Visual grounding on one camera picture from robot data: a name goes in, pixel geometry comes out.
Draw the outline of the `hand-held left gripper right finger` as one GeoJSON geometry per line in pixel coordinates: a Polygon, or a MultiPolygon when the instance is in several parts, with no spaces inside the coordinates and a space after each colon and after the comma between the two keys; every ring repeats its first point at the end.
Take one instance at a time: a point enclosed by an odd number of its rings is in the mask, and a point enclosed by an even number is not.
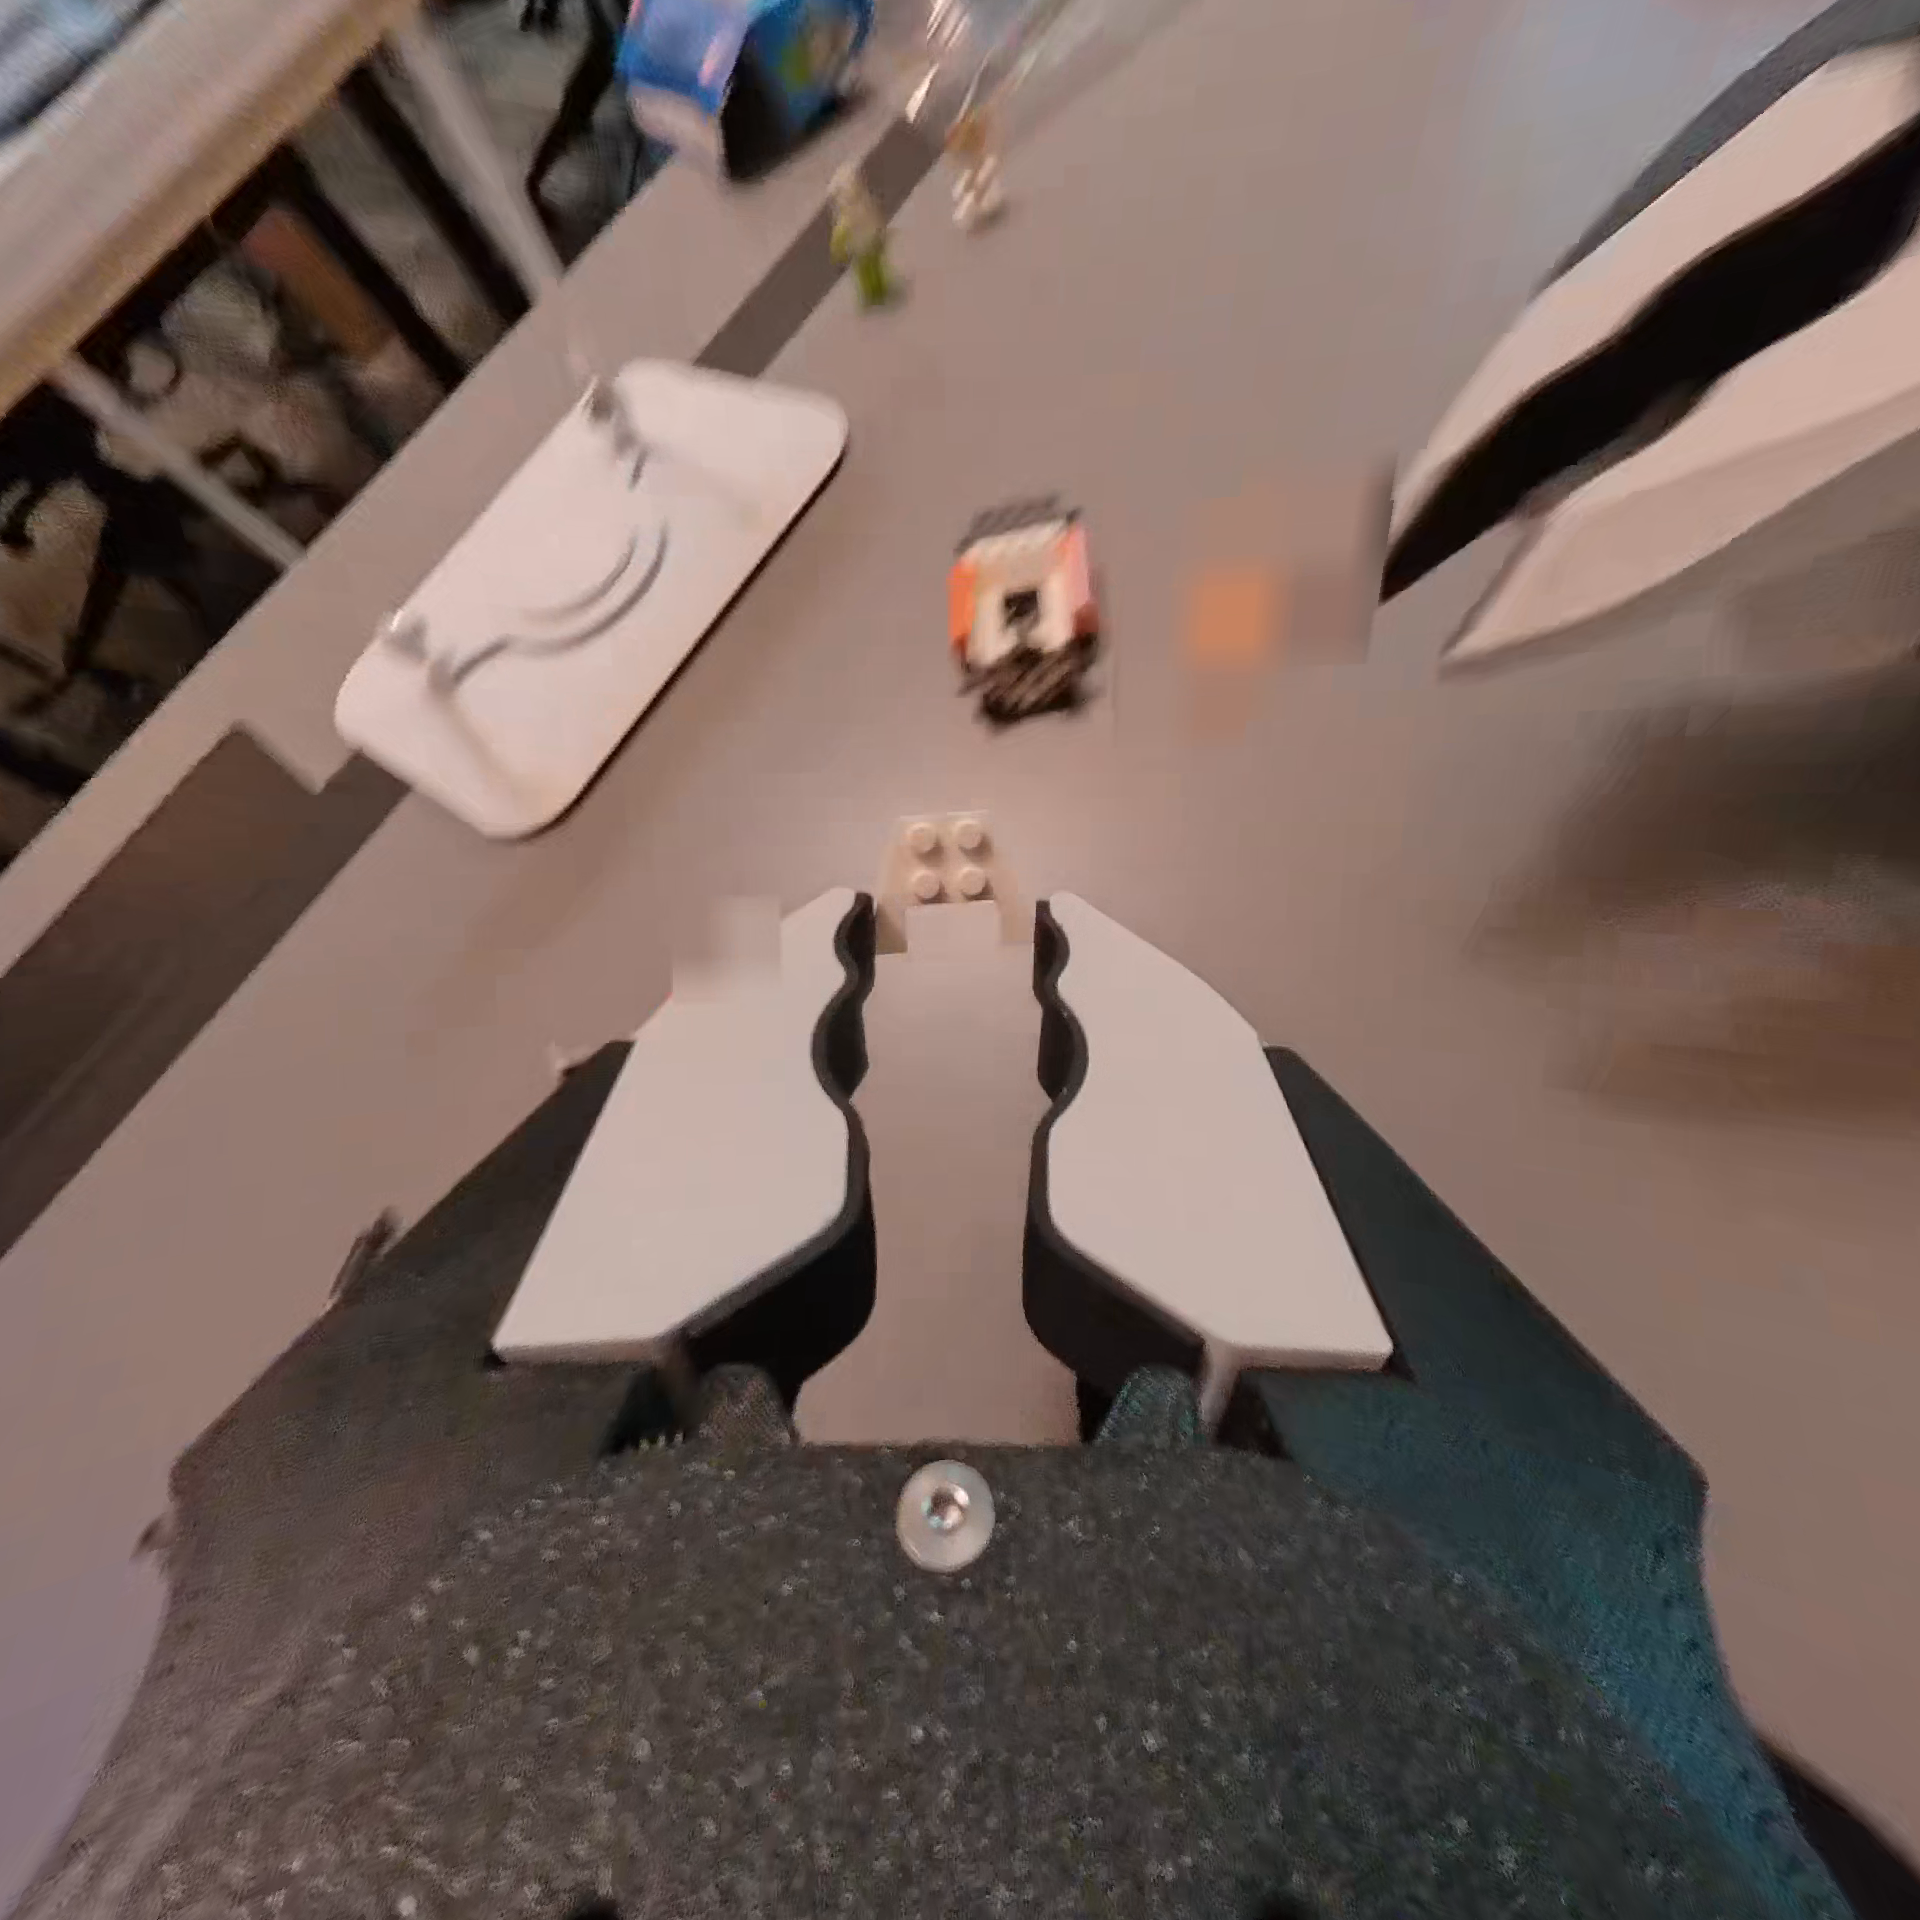
{"type": "Polygon", "coordinates": [[[1079,1383],[1379,1376],[1395,1343],[1252,1022],[1076,895],[1038,906],[1026,1325],[1079,1383]]]}

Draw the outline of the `orange white lego car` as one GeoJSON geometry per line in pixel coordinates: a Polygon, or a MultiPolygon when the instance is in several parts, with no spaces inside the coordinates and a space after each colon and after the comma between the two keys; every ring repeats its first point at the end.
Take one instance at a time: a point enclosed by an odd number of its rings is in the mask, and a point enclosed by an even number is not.
{"type": "Polygon", "coordinates": [[[1058,494],[979,512],[947,575],[953,672],[988,730],[1074,711],[1103,630],[1088,529],[1058,494]]]}

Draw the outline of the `blue cardboard box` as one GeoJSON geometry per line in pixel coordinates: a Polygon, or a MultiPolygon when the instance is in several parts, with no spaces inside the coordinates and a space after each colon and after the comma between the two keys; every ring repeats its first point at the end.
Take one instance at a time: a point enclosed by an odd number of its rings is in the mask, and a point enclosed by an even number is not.
{"type": "Polygon", "coordinates": [[[874,2],[634,2],[616,86],[648,142],[754,181],[842,112],[874,23],[874,2]]]}

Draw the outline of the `green minifigure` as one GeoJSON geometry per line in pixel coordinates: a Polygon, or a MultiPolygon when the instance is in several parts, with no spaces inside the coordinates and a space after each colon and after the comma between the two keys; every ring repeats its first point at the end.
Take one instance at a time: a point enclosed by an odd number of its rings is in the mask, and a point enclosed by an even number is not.
{"type": "Polygon", "coordinates": [[[831,256],[854,285],[856,304],[879,313],[899,304],[906,279],[894,258],[894,232],[859,163],[842,166],[827,187],[831,256]]]}

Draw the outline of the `clear plastic bag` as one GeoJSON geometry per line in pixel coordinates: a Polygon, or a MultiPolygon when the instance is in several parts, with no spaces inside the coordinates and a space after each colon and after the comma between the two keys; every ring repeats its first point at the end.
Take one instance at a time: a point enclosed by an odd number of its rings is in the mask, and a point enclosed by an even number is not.
{"type": "Polygon", "coordinates": [[[929,123],[982,105],[1046,58],[1074,2],[899,5],[902,112],[929,123]]]}

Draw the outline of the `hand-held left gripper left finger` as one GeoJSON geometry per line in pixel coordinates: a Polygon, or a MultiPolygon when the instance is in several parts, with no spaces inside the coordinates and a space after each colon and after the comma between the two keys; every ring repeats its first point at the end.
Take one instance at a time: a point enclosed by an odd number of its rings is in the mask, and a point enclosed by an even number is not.
{"type": "Polygon", "coordinates": [[[490,1343],[516,1366],[724,1346],[840,1267],[850,1299],[754,1366],[811,1376],[874,1307],[875,902],[819,895],[759,958],[676,974],[624,1064],[490,1343]]]}

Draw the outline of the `small gold trophy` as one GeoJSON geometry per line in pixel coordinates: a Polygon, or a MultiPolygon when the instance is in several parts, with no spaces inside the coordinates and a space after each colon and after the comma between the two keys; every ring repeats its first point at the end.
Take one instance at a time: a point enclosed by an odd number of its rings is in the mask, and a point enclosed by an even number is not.
{"type": "Polygon", "coordinates": [[[1002,144],[993,110],[969,105],[945,135],[952,175],[952,218],[966,234],[995,225],[1004,213],[1002,144]]]}

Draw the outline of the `white square lego piece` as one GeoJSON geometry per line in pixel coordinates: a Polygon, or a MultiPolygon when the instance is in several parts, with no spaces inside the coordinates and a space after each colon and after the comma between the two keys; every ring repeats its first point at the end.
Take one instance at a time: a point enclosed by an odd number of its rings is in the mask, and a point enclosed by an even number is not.
{"type": "Polygon", "coordinates": [[[995,906],[1017,919],[1023,893],[983,807],[914,809],[897,818],[874,885],[875,917],[902,922],[913,907],[995,906]]]}

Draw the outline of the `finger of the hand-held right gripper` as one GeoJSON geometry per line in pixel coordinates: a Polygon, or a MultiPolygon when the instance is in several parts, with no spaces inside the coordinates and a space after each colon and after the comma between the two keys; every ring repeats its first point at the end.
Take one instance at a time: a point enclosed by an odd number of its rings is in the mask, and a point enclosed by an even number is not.
{"type": "Polygon", "coordinates": [[[1681,579],[1919,429],[1919,291],[1867,287],[1575,487],[1442,651],[1476,669],[1681,579]]]}
{"type": "Polygon", "coordinates": [[[1499,527],[1523,529],[1518,552],[1564,496],[1867,287],[1919,291],[1916,163],[1913,46],[1827,54],[1739,107],[1454,395],[1395,487],[1384,601],[1499,527]]]}

